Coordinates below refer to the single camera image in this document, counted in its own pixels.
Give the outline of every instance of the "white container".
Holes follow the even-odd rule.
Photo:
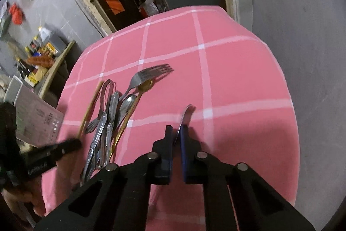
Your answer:
[[[16,137],[19,140],[35,147],[56,142],[64,115],[31,92],[16,76],[3,100],[16,107]]]

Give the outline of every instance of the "wall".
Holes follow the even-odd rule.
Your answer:
[[[92,15],[89,15],[81,0],[15,0],[15,2],[22,8],[25,21],[20,26],[11,23],[8,38],[13,38],[24,47],[38,33],[38,27],[46,25],[57,31],[66,43],[71,40],[76,41],[77,44],[66,58],[70,69],[87,46],[102,38],[97,22]],[[0,64],[8,74],[13,75],[14,60],[5,41],[0,41],[0,49]]]
[[[295,207],[321,230],[346,195],[346,0],[253,0],[253,8],[253,32],[277,58],[295,106]]]

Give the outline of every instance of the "metal pin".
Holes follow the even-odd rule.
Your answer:
[[[197,153],[197,158],[206,158],[208,154],[206,152],[200,151]]]
[[[247,164],[245,164],[245,163],[239,163],[239,164],[237,165],[237,168],[238,168],[239,170],[241,170],[241,171],[245,171],[245,170],[247,170],[249,167],[248,167]]]
[[[118,167],[118,165],[116,163],[109,163],[108,165],[106,165],[106,170],[114,171],[117,169],[117,167]]]
[[[159,155],[156,152],[150,152],[150,153],[147,154],[147,157],[148,157],[149,160],[154,160],[154,159],[158,158]]]

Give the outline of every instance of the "plastic bag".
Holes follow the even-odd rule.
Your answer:
[[[23,23],[23,11],[14,3],[9,10],[12,15],[12,22],[15,25],[21,25]]]
[[[26,63],[30,65],[42,66],[50,68],[54,65],[55,60],[47,55],[30,57],[26,60]]]
[[[154,0],[146,0],[142,4],[142,7],[148,16],[153,16],[153,15],[159,14],[159,10],[157,9],[156,5],[154,4]]]

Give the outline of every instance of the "pink plaid tablecloth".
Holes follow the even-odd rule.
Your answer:
[[[115,162],[125,165],[151,151],[167,124],[178,127],[191,103],[196,111],[190,126],[205,151],[226,163],[248,163],[294,204],[299,138],[285,78],[267,45],[219,7],[168,11],[89,46],[59,100],[65,118],[58,141],[76,136],[99,81],[112,79],[124,92],[137,71],[163,63],[174,72],[143,95]],[[78,181],[92,137],[86,136],[82,157],[71,163],[71,178],[57,168],[44,174],[47,212],[64,201]],[[202,187],[183,185],[179,160],[174,162],[172,183],[152,187],[147,230],[203,230]]]

